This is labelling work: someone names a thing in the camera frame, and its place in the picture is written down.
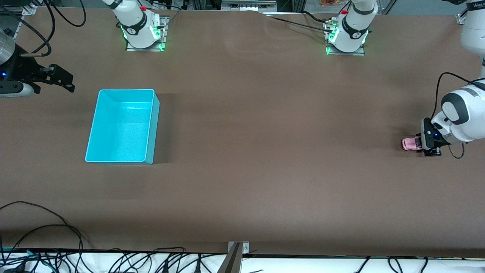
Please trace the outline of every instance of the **metal plate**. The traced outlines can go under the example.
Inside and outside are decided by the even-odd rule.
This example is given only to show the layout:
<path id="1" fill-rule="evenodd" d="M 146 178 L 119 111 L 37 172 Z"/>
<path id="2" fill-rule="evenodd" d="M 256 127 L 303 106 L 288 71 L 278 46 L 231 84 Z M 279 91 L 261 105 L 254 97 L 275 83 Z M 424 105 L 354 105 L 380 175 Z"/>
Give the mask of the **metal plate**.
<path id="1" fill-rule="evenodd" d="M 229 250 L 231 250 L 231 247 L 234 243 L 235 242 L 229 242 L 229 244 L 227 244 L 227 251 L 228 252 L 229 252 Z M 249 253 L 249 242 L 242 242 L 242 253 L 243 254 Z"/>
<path id="2" fill-rule="evenodd" d="M 126 41 L 126 51 L 145 51 L 145 52 L 161 52 L 165 51 L 165 43 L 167 42 L 167 35 L 168 35 L 168 22 L 170 21 L 169 16 L 161 16 L 160 15 L 160 25 L 163 28 L 160 29 L 160 40 L 153 43 L 153 45 L 139 49 L 132 46 L 128 41 Z"/>

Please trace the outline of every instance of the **cable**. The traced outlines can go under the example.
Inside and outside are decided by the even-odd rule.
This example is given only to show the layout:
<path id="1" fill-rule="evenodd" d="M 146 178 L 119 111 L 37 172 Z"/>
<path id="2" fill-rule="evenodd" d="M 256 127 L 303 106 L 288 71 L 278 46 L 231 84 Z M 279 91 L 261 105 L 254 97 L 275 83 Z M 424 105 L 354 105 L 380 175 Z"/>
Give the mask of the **cable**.
<path id="1" fill-rule="evenodd" d="M 150 2 L 150 4 L 152 4 L 152 5 L 153 5 L 153 4 L 155 4 L 155 5 L 160 5 L 160 6 L 166 6 L 167 8 L 168 8 L 168 7 L 170 7 L 170 8 L 176 8 L 176 9 L 178 9 L 178 10 L 182 10 L 182 9 L 181 9 L 181 8 L 179 8 L 179 7 L 172 6 L 172 5 L 167 5 L 167 4 L 165 4 L 165 3 L 161 3 L 160 1 L 161 1 L 161 0 L 151 0 L 151 1 L 149 1 L 149 2 Z"/>
<path id="2" fill-rule="evenodd" d="M 454 76 L 454 77 L 456 77 L 456 78 L 458 78 L 458 79 L 460 79 L 460 80 L 462 80 L 462 81 L 464 81 L 464 82 L 466 82 L 466 83 L 468 83 L 468 84 L 470 84 L 470 85 L 474 85 L 474 86 L 476 86 L 476 87 L 480 88 L 481 90 L 484 90 L 484 91 L 485 91 L 485 88 L 484 88 L 484 87 L 482 87 L 482 86 L 480 86 L 480 85 L 478 85 L 478 84 L 476 84 L 476 83 L 475 83 L 475 81 L 482 80 L 482 79 L 484 79 L 484 78 L 482 78 L 482 79 L 478 79 L 478 80 L 475 80 L 475 81 L 469 81 L 469 80 L 467 80 L 467 79 L 465 79 L 465 78 L 463 78 L 463 77 L 461 77 L 461 76 L 456 75 L 455 73 L 451 73 L 451 72 L 443 72 L 443 73 L 442 73 L 442 74 L 439 76 L 439 78 L 438 78 L 438 83 L 436 84 L 435 108 L 433 109 L 433 113 L 432 113 L 432 115 L 431 115 L 430 119 L 432 119 L 432 118 L 434 117 L 435 113 L 436 113 L 436 108 L 437 108 L 437 106 L 438 106 L 438 92 L 439 92 L 439 83 L 441 82 L 441 78 L 442 78 L 444 75 L 451 75 L 451 76 Z"/>
<path id="3" fill-rule="evenodd" d="M 210 269 L 206 266 L 206 264 L 202 261 L 202 259 L 200 259 L 200 264 L 202 264 L 202 266 L 205 267 L 207 272 L 212 273 L 212 271 L 210 271 Z"/>
<path id="4" fill-rule="evenodd" d="M 397 266 L 399 267 L 399 272 L 397 272 L 397 270 L 395 270 L 394 267 L 392 266 L 392 264 L 391 264 L 392 259 L 396 261 Z M 403 273 L 403 269 L 401 268 L 401 264 L 399 263 L 399 261 L 395 257 L 389 257 L 388 258 L 388 265 L 392 269 L 392 271 L 394 271 L 395 273 Z"/>
<path id="5" fill-rule="evenodd" d="M 465 155 L 465 145 L 463 143 L 461 144 L 461 156 L 456 156 L 453 154 L 451 145 L 448 145 L 448 149 L 450 150 L 450 153 L 452 154 L 452 156 L 456 159 L 462 159 L 463 156 Z"/>
<path id="6" fill-rule="evenodd" d="M 202 273 L 202 271 L 200 270 L 200 264 L 202 263 L 202 254 L 199 253 L 198 255 L 199 259 L 197 259 L 197 264 L 195 266 L 195 270 L 194 270 L 194 273 Z"/>
<path id="7" fill-rule="evenodd" d="M 67 223 L 67 221 L 64 219 L 64 217 L 62 217 L 61 215 L 59 215 L 58 213 L 55 213 L 54 211 L 44 207 L 44 206 L 41 206 L 41 205 L 38 205 L 38 204 L 34 204 L 34 203 L 30 203 L 30 202 L 26 202 L 26 201 L 15 201 L 15 202 L 11 202 L 11 203 L 8 203 L 2 207 L 0 207 L 0 210 L 10 206 L 10 205 L 13 205 L 13 204 L 27 204 L 27 205 L 32 205 L 32 206 L 36 206 L 36 207 L 39 207 L 45 211 L 48 211 L 52 214 L 54 214 L 55 216 L 57 216 L 64 224 L 51 224 L 51 225 L 44 225 L 44 226 L 40 226 L 38 228 L 35 228 L 31 231 L 29 231 L 26 235 L 24 235 L 16 244 L 15 246 L 17 246 L 18 244 L 20 244 L 20 242 L 22 242 L 22 240 L 28 236 L 30 233 L 38 230 L 38 229 L 41 229 L 41 228 L 45 228 L 45 227 L 48 227 L 48 226 L 65 226 L 67 228 L 69 228 L 69 230 L 71 230 L 79 239 L 79 244 L 78 244 L 78 251 L 79 251 L 79 258 L 78 258 L 78 261 L 76 263 L 76 266 L 75 266 L 75 270 L 74 270 L 74 273 L 77 273 L 78 272 L 78 265 L 79 265 L 79 262 L 82 261 L 82 263 L 85 265 L 83 259 L 82 259 L 82 251 L 84 249 L 84 244 L 82 242 L 82 234 L 81 232 L 74 226 L 71 226 Z"/>
<path id="8" fill-rule="evenodd" d="M 279 9 L 279 12 L 281 12 L 289 2 L 290 0 L 286 1 L 286 3 Z"/>
<path id="9" fill-rule="evenodd" d="M 346 6 L 348 6 L 348 7 L 347 7 L 347 10 L 349 10 L 349 8 L 350 8 L 350 5 L 351 5 L 351 4 L 352 4 L 352 1 L 349 1 L 347 4 L 345 4 L 345 5 L 344 5 L 344 6 L 343 6 L 343 7 L 340 9 L 339 14 L 342 12 L 342 10 L 343 10 L 343 9 L 344 9 Z"/>
<path id="10" fill-rule="evenodd" d="M 1 260 L 5 264 L 6 260 L 5 260 L 5 255 L 3 253 L 3 243 L 2 243 L 2 240 L 1 240 L 1 236 L 0 236 L 0 252 L 1 252 Z"/>
<path id="11" fill-rule="evenodd" d="M 302 11 L 301 13 L 303 14 L 306 14 L 308 16 L 310 16 L 313 20 L 317 21 L 317 22 L 320 22 L 320 23 L 325 23 L 325 20 L 322 20 L 322 19 L 318 19 L 316 18 L 315 16 L 313 16 L 313 14 L 311 14 L 310 12 L 308 11 Z"/>
<path id="12" fill-rule="evenodd" d="M 52 28 L 50 30 L 50 34 L 47 37 L 46 41 L 42 45 L 40 45 L 38 48 L 36 48 L 34 51 L 32 51 L 32 53 L 37 53 L 44 46 L 46 46 L 46 44 L 50 42 L 50 40 L 52 39 L 52 36 L 54 36 L 54 32 L 56 31 L 56 19 L 54 17 L 54 13 L 52 12 L 52 9 L 50 8 L 48 2 L 50 2 L 50 0 L 46 1 L 46 8 L 47 8 L 47 10 L 49 11 L 49 14 L 50 14 L 50 20 L 52 21 Z"/>
<path id="13" fill-rule="evenodd" d="M 365 264 L 371 259 L 370 256 L 367 256 L 365 261 L 360 265 L 359 269 L 355 273 L 361 273 L 362 269 L 364 268 Z"/>
<path id="14" fill-rule="evenodd" d="M 177 11 L 175 12 L 175 14 L 174 14 L 172 17 L 170 17 L 170 19 L 168 20 L 168 22 L 167 22 L 167 23 L 166 23 L 164 26 L 160 26 L 160 29 L 161 29 L 161 28 L 164 28 L 164 27 L 166 27 L 166 26 L 168 26 L 168 24 L 170 24 L 170 22 L 172 21 L 172 19 L 173 19 L 173 18 L 175 18 L 175 16 L 177 16 L 177 14 L 178 14 L 179 12 L 180 12 L 180 10 L 177 10 Z"/>
<path id="15" fill-rule="evenodd" d="M 79 2 L 81 3 L 81 8 L 82 8 L 82 16 L 83 16 L 83 19 L 82 19 L 82 23 L 79 24 L 79 25 L 76 25 L 74 24 L 73 22 L 69 21 L 69 19 L 67 19 L 64 14 L 61 13 L 61 11 L 59 11 L 59 9 L 54 5 L 54 3 L 51 1 L 51 0 L 48 0 L 50 2 L 50 4 L 52 5 L 52 7 L 57 11 L 57 13 L 66 21 L 68 22 L 71 26 L 73 27 L 77 27 L 77 28 L 80 28 L 82 27 L 85 23 L 86 23 L 86 9 L 84 8 L 84 3 L 82 2 L 82 0 L 79 0 Z"/>
<path id="16" fill-rule="evenodd" d="M 29 251 L 29 250 L 27 250 L 26 252 L 27 252 L 27 254 L 34 255 L 34 253 Z M 42 256 L 40 255 L 40 253 L 37 253 L 37 255 L 38 255 L 39 259 L 38 259 L 37 263 L 35 264 L 34 268 L 31 270 L 31 272 L 35 272 L 35 269 L 37 268 L 37 265 L 39 264 L 39 262 L 42 262 L 42 264 L 49 267 L 52 270 L 53 273 L 58 273 L 58 271 L 56 271 L 52 267 L 52 265 L 49 265 L 45 261 L 42 260 Z"/>
<path id="17" fill-rule="evenodd" d="M 285 20 L 285 19 L 276 18 L 276 17 L 273 17 L 273 16 L 271 16 L 271 18 L 273 18 L 275 20 L 280 20 L 280 21 L 283 21 L 283 22 L 287 22 L 287 23 L 290 23 L 290 24 L 299 25 L 299 26 L 306 27 L 306 28 L 316 29 L 316 30 L 320 30 L 320 31 L 324 31 L 324 32 L 331 32 L 331 30 L 328 30 L 328 29 L 316 28 L 316 27 L 312 27 L 312 26 L 300 24 L 300 23 L 297 23 L 297 22 L 292 22 L 292 21 L 288 21 L 288 20 Z"/>
<path id="18" fill-rule="evenodd" d="M 421 267 L 420 273 L 424 272 L 424 269 L 426 268 L 427 265 L 428 265 L 428 257 L 424 257 L 424 264 L 423 264 L 423 267 Z"/>
<path id="19" fill-rule="evenodd" d="M 391 4 L 391 6 L 389 7 L 389 9 L 386 11 L 385 15 L 388 15 L 389 12 L 391 11 L 391 9 L 394 7 L 394 5 L 397 3 L 397 0 L 394 0 L 394 2 Z"/>
<path id="20" fill-rule="evenodd" d="M 223 254 L 209 254 L 209 255 L 207 255 L 207 256 L 203 256 L 203 257 L 201 257 L 200 259 L 207 258 L 207 257 L 211 257 L 211 256 L 216 256 L 216 255 L 223 255 Z M 180 269 L 180 271 L 179 271 L 179 270 L 175 271 L 175 273 L 180 273 L 180 272 L 182 272 L 182 271 L 183 271 L 184 269 L 186 269 L 186 268 L 187 268 L 189 265 L 191 265 L 191 264 L 193 264 L 193 263 L 197 262 L 198 260 L 199 260 L 199 259 L 195 259 L 195 260 L 191 261 L 190 263 L 188 263 L 188 264 L 186 264 L 184 267 L 182 267 L 182 268 Z"/>
<path id="21" fill-rule="evenodd" d="M 22 24 L 24 24 L 26 27 L 28 27 L 31 31 L 33 31 L 37 36 L 39 36 L 39 38 L 42 39 L 42 41 L 46 44 L 47 46 L 47 52 L 46 53 L 42 53 L 40 54 L 41 57 L 45 57 L 45 56 L 48 56 L 50 55 L 50 53 L 52 52 L 52 48 L 50 47 L 50 44 L 49 42 L 42 36 L 42 34 L 40 34 L 40 32 L 38 32 L 33 26 L 31 26 L 29 23 L 27 23 L 26 21 L 22 20 L 22 18 L 18 17 L 17 15 L 15 15 L 14 13 L 12 13 L 11 11 L 9 11 L 8 9 L 6 9 L 4 6 L 0 6 L 0 10 L 6 12 L 8 15 L 12 16 L 13 18 L 15 18 L 17 21 L 21 22 Z"/>

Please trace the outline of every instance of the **plastic bin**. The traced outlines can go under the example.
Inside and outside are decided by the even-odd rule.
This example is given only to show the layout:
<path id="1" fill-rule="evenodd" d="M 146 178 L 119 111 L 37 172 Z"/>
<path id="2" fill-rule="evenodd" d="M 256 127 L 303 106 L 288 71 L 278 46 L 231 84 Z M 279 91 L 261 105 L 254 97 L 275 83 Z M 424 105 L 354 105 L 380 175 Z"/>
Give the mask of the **plastic bin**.
<path id="1" fill-rule="evenodd" d="M 159 109 L 160 102 L 153 89 L 100 90 L 86 162 L 152 164 Z"/>

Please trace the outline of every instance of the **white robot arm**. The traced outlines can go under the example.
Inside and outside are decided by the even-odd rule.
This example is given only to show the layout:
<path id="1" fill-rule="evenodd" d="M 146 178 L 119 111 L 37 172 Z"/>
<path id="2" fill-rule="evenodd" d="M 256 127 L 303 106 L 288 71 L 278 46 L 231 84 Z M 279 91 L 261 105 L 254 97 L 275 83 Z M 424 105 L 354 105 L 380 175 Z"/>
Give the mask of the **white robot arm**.
<path id="1" fill-rule="evenodd" d="M 446 94 L 441 112 L 421 121 L 425 155 L 440 155 L 441 146 L 485 138 L 485 0 L 468 0 L 467 11 L 461 44 L 481 57 L 482 72 L 473 85 Z"/>
<path id="2" fill-rule="evenodd" d="M 353 0 L 347 14 L 332 18 L 338 28 L 328 41 L 342 52 L 355 52 L 365 42 L 377 10 L 377 0 Z"/>
<path id="3" fill-rule="evenodd" d="M 147 48 L 160 40 L 160 15 L 142 8 L 136 0 L 102 0 L 121 23 L 126 40 L 136 48 Z"/>

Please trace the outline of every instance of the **table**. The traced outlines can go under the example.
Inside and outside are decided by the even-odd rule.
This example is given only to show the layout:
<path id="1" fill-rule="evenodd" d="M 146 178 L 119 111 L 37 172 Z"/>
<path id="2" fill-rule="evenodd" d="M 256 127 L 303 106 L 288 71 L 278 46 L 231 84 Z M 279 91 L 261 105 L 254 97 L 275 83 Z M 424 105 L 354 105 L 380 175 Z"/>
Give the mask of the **table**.
<path id="1" fill-rule="evenodd" d="M 110 10 L 87 16 L 82 28 L 58 18 L 53 53 L 38 59 L 71 72 L 75 93 L 43 85 L 0 100 L 2 204 L 45 205 L 91 248 L 223 252 L 244 240 L 270 254 L 485 254 L 485 141 L 462 160 L 400 148 L 431 114 L 440 73 L 480 72 L 453 17 L 377 16 L 366 56 L 349 57 L 325 55 L 319 31 L 256 12 L 180 12 L 159 53 L 124 51 Z M 48 34 L 47 18 L 39 9 L 28 22 Z M 40 40 L 22 29 L 17 42 Z M 443 78 L 440 97 L 463 85 Z M 156 90 L 154 165 L 84 161 L 104 88 Z M 24 205 L 0 217 L 7 244 L 56 222 Z M 23 246 L 77 247 L 60 229 Z"/>

